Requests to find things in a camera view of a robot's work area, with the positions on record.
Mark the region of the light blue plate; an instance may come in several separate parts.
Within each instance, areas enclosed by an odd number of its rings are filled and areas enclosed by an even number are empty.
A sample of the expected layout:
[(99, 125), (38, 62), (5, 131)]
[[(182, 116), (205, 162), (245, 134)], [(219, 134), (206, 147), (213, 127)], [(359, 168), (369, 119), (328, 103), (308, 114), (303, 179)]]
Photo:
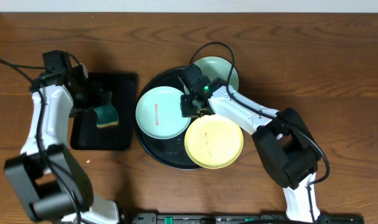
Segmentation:
[[(202, 74), (210, 79), (221, 78), (227, 81), (228, 74), (231, 69), (231, 63), (221, 57), (203, 57), (196, 62), (196, 66), (199, 67)], [(233, 68), (229, 84), (237, 91), (239, 88), (239, 77), (235, 68)], [(189, 90), (186, 85), (183, 84), (185, 94), (189, 94)]]
[(183, 92), (170, 86), (152, 88), (142, 95), (136, 106), (140, 130), (156, 139), (170, 139), (181, 134), (191, 119), (182, 116)]

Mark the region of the green sponge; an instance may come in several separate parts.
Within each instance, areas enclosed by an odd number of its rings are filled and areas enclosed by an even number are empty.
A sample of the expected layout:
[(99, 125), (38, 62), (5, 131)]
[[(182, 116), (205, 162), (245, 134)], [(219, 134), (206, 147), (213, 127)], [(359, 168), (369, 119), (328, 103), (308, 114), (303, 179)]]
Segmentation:
[(96, 127), (107, 128), (119, 124), (119, 115), (117, 109), (112, 104), (112, 92), (104, 93), (104, 103), (98, 107), (93, 108), (98, 118), (96, 120)]

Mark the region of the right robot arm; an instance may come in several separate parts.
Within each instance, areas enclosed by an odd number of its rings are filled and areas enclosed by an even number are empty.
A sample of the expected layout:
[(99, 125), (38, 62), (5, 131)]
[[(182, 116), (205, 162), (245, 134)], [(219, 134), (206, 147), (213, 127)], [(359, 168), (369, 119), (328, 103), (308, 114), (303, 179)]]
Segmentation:
[(184, 117), (219, 115), (249, 133), (265, 171), (283, 188), (288, 219), (318, 220), (314, 186), (318, 162), (326, 156), (294, 109), (262, 106), (222, 80), (193, 85), (180, 104)]

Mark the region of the yellow plate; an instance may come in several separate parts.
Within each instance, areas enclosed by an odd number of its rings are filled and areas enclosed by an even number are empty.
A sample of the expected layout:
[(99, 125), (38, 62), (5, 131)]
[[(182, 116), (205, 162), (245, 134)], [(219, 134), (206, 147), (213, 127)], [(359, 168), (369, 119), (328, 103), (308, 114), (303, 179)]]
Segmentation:
[(232, 164), (242, 152), (244, 137), (241, 128), (220, 115), (198, 118), (185, 133), (185, 150), (197, 165), (220, 169)]

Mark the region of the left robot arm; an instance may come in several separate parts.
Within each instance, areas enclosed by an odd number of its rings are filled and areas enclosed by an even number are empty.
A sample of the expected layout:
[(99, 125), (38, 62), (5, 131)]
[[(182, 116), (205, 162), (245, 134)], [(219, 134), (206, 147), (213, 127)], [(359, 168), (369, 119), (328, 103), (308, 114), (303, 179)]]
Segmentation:
[(67, 148), (72, 94), (86, 81), (83, 64), (47, 67), (32, 80), (34, 112), (19, 156), (4, 172), (33, 222), (119, 223), (115, 202), (94, 194), (89, 177)]

